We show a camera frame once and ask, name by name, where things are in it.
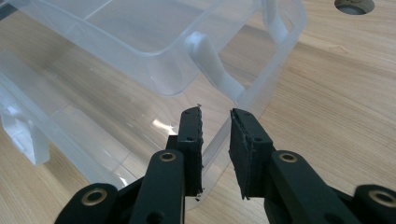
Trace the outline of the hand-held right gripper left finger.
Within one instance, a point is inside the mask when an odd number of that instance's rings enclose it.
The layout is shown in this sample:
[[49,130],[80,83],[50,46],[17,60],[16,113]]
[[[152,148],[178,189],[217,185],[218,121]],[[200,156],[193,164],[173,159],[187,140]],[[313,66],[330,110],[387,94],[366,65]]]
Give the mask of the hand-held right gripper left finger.
[[181,113],[178,134],[152,155],[129,224],[184,224],[185,199],[203,192],[202,111]]

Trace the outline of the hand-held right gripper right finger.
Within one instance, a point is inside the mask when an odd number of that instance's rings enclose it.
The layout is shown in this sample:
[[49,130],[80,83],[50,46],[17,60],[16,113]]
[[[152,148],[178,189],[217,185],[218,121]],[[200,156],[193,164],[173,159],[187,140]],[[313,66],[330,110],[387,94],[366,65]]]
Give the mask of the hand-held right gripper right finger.
[[249,112],[231,111],[230,158],[242,197],[263,198],[271,224],[360,224],[299,154],[277,150]]

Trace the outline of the clear plastic storage box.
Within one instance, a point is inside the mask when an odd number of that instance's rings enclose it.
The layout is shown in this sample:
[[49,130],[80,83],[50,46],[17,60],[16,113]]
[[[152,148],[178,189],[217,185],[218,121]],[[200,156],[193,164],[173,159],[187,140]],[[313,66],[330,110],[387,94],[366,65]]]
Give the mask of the clear plastic storage box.
[[231,110],[265,110],[305,23],[302,0],[4,0],[0,119],[33,165],[123,188],[199,107],[210,191]]

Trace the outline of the round table grommet hole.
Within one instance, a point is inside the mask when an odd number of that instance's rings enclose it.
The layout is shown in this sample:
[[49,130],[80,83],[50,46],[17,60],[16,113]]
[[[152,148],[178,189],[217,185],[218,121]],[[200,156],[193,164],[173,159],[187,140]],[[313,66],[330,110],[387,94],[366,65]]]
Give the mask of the round table grommet hole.
[[374,0],[334,0],[334,6],[348,15],[365,15],[375,9]]

